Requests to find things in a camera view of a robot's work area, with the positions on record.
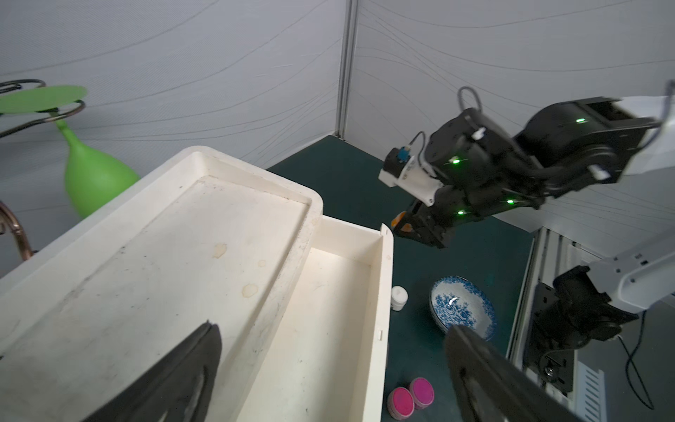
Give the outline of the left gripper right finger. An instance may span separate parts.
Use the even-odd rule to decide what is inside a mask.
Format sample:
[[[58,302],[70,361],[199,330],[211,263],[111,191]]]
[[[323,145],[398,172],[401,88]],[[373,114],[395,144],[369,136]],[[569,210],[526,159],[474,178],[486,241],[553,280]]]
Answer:
[[[467,326],[448,329],[444,350],[464,421],[578,421]]]

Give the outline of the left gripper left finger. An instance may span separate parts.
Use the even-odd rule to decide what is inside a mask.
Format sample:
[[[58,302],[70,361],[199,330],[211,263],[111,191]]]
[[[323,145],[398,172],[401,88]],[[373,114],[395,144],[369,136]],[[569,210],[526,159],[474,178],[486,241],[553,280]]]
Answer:
[[[219,327],[203,323],[87,421],[204,421],[221,359]]]

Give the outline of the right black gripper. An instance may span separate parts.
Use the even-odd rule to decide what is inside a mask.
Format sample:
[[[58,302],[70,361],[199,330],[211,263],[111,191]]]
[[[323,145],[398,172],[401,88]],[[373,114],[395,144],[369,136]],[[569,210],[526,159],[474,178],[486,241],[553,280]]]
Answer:
[[[475,108],[431,135],[419,132],[420,165],[443,187],[427,207],[415,197],[392,222],[395,235],[445,248],[452,228],[517,207],[539,209],[543,180],[534,162],[506,131]]]

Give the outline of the pink paint can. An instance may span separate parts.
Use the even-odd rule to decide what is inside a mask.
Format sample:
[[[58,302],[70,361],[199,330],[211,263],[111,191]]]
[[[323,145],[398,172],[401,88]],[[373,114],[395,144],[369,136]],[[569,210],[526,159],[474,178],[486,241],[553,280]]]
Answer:
[[[409,392],[411,392],[416,409],[425,409],[434,402],[435,392],[432,384],[426,378],[417,377],[413,379],[409,384]]]
[[[390,417],[398,421],[407,420],[416,408],[411,392],[404,387],[397,387],[388,394],[386,406]]]

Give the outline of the drawer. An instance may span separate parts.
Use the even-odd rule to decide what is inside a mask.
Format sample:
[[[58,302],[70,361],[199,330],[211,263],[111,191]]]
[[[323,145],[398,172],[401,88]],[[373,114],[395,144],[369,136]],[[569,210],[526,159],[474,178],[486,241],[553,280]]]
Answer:
[[[240,421],[378,421],[394,239],[325,216]]]

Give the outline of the white three-drawer cabinet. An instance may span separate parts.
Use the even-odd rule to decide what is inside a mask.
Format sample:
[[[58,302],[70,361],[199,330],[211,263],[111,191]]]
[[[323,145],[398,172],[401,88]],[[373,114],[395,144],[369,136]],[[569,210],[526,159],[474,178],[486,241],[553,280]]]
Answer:
[[[1,418],[85,421],[210,322],[237,416],[309,258],[313,190],[184,149],[1,280]]]

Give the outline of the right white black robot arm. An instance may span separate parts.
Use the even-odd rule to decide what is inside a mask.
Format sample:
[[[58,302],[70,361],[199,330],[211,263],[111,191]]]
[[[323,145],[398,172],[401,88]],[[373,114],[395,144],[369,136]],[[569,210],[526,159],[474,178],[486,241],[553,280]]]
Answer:
[[[481,105],[434,133],[419,133],[420,152],[392,149],[379,178],[413,197],[392,229],[443,248],[448,230],[531,207],[587,186],[616,183],[652,144],[674,139],[674,86],[662,97],[583,98],[541,109],[509,135]],[[606,341],[674,291],[674,235],[652,239],[554,280],[557,298],[533,321],[525,364],[550,377],[555,356]]]

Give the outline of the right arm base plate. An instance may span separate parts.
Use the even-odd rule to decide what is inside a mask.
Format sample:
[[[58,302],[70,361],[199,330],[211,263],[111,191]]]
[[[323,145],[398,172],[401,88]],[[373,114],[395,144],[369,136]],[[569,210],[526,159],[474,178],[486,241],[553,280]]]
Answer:
[[[540,381],[569,396],[574,387],[575,349],[569,343],[571,326],[558,302],[552,287],[536,286],[523,363]]]

